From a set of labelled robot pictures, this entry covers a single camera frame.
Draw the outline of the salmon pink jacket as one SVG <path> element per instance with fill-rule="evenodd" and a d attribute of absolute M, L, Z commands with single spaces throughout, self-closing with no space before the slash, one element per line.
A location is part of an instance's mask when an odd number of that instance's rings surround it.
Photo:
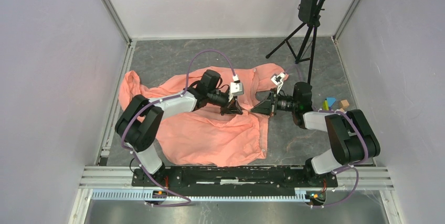
<path fill-rule="evenodd" d="M 176 165 L 222 167 L 266 158 L 269 117 L 250 109 L 259 103 L 256 94 L 274 88 L 272 76 L 283 71 L 273 63 L 235 71 L 244 89 L 238 98 L 242 115 L 221 115 L 218 106 L 208 104 L 163 120 L 156 139 L 166 158 Z"/>

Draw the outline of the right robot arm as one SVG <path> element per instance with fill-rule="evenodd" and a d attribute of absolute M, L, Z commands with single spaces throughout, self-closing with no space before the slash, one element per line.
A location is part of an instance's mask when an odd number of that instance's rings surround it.
<path fill-rule="evenodd" d="M 277 111 L 291 112 L 296 126 L 328 134 L 330 149 L 309 158 L 303 166 L 307 185 L 317 186 L 324 175 L 338 174 L 380 154 L 380 144 L 363 111 L 317 111 L 312 105 L 312 86 L 297 82 L 292 95 L 281 95 L 272 89 L 266 99 L 251 109 L 252 113 L 267 116 L 274 116 Z"/>

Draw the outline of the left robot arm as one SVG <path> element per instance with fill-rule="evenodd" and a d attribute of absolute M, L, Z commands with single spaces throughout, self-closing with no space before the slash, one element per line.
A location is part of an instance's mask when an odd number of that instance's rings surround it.
<path fill-rule="evenodd" d="M 145 172 L 144 178 L 152 186 L 160 185 L 165 179 L 161 169 L 163 162 L 153 146 L 164 119 L 199 110 L 208 104 L 219 106 L 221 115 L 242 114 L 238 97 L 244 90 L 239 77 L 232 77 L 226 91 L 219 89 L 221 83 L 218 72 L 206 70 L 199 80 L 186 83 L 183 91 L 177 94 L 153 99 L 136 95 L 131 99 L 114 130 L 121 137 L 121 146 L 138 161 Z"/>

